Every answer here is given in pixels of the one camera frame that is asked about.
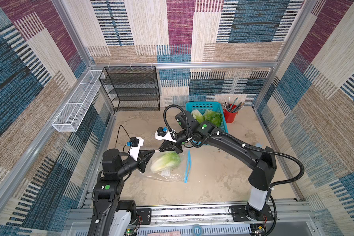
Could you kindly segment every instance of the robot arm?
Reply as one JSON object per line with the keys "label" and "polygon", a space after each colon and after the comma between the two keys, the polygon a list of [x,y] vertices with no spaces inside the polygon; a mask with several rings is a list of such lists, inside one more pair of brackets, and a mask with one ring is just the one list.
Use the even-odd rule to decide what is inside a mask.
{"label": "robot arm", "polygon": [[135,158],[127,153],[120,153],[118,149],[109,149],[103,154],[101,172],[97,177],[97,184],[93,190],[93,215],[90,222],[88,236],[116,236],[123,235],[130,222],[136,220],[136,205],[134,201],[120,201],[123,189],[123,177],[138,169],[144,173],[146,165],[155,150],[139,151],[139,140],[130,139],[132,148],[137,153]]}
{"label": "robot arm", "polygon": [[183,151],[181,145],[189,141],[186,129],[190,129],[192,139],[195,142],[210,144],[245,163],[253,170],[248,178],[252,188],[251,196],[248,201],[249,207],[247,209],[247,214],[253,219],[257,219],[261,214],[266,199],[268,198],[269,186],[274,177],[275,171],[277,170],[275,156],[245,149],[245,145],[248,147],[251,147],[251,145],[239,139],[234,140],[233,136],[231,137],[231,135],[208,121],[199,124],[189,112],[186,112],[185,114],[188,118],[188,125],[186,125],[183,112],[175,117],[177,122],[184,129],[179,133],[171,133],[167,127],[160,127],[157,130],[155,133],[156,139],[160,140],[167,137],[159,147],[159,150],[176,151],[177,153],[181,153]]}

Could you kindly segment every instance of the floor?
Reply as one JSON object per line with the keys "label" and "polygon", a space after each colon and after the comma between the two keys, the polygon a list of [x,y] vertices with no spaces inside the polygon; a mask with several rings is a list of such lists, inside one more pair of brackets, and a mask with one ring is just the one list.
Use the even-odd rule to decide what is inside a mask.
{"label": "floor", "polygon": [[[163,108],[160,111],[124,111],[118,112],[115,128],[109,142],[109,148],[115,147],[118,127],[123,125],[130,137],[144,139],[142,149],[158,149],[162,141],[155,139],[158,127],[164,127]],[[172,128],[181,130],[174,116],[179,113],[171,108],[167,120]],[[250,106],[244,107],[233,123],[227,124],[231,135],[251,145],[261,144],[263,148],[270,146],[257,117]],[[121,129],[117,148],[122,150],[128,137]],[[136,171],[127,180],[121,200],[135,200],[137,205],[188,204],[202,202],[247,201],[251,185],[248,177],[251,169],[232,155],[218,148],[205,145],[201,148],[190,148],[192,167],[188,183],[165,182],[141,176]],[[279,163],[273,181],[286,179]],[[183,175],[183,170],[176,170]],[[275,186],[272,192],[275,199],[295,198],[289,184]]]}

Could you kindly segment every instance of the red cup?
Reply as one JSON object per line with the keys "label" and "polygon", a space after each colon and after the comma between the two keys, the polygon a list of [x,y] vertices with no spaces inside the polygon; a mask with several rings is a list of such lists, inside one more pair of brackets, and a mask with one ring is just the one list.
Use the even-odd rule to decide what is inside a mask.
{"label": "red cup", "polygon": [[224,111],[224,119],[226,121],[226,123],[232,123],[235,120],[235,116],[238,112],[235,113],[231,113],[229,111],[227,111],[226,109],[223,110]]}

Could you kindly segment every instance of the white wire basket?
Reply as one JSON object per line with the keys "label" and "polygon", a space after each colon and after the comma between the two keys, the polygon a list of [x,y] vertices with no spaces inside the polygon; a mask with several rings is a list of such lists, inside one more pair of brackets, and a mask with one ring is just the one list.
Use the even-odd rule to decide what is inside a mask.
{"label": "white wire basket", "polygon": [[91,70],[85,75],[72,97],[52,123],[58,132],[77,131],[101,86],[100,78],[103,79],[105,76],[102,71],[98,70]]}

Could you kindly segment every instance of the wire mesh rack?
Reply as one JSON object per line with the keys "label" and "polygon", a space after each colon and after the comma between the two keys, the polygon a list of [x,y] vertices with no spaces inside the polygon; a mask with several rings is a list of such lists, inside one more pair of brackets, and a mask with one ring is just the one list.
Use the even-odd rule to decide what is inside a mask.
{"label": "wire mesh rack", "polygon": [[154,66],[109,66],[100,78],[116,111],[160,111]]}
{"label": "wire mesh rack", "polygon": [[93,70],[85,75],[52,124],[58,132],[77,131],[101,86],[99,78],[105,78],[100,70]]}

